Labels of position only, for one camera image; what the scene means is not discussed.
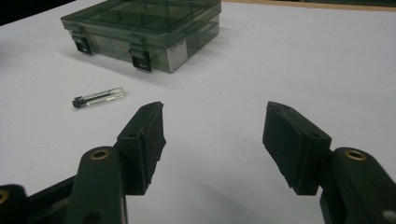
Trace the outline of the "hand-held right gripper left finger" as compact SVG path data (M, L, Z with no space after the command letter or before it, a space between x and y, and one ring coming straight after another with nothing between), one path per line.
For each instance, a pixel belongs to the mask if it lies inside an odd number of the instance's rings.
M81 157L64 224L128 224L126 197L146 193L165 144L163 104L140 107L114 146Z

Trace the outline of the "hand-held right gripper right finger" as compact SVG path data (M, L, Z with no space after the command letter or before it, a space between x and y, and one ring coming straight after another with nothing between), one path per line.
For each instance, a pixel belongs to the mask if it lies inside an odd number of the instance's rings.
M322 190L325 224L396 224L396 183L372 155L331 141L294 108L267 104L262 143L296 194Z

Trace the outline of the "clear tube with black cap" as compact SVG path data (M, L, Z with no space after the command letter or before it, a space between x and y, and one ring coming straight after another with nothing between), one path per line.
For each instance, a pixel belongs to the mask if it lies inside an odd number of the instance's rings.
M124 96L123 87L118 87L115 89L100 91L97 93L79 96L72 101L74 108L82 108L85 106L91 106L96 104L101 104L103 102L112 101Z

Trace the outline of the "smoky transparent plastic organizer box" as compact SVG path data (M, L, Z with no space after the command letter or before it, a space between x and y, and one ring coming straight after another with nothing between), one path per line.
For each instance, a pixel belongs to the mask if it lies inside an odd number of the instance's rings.
M61 17L78 51L175 72L219 34L220 0L106 0Z

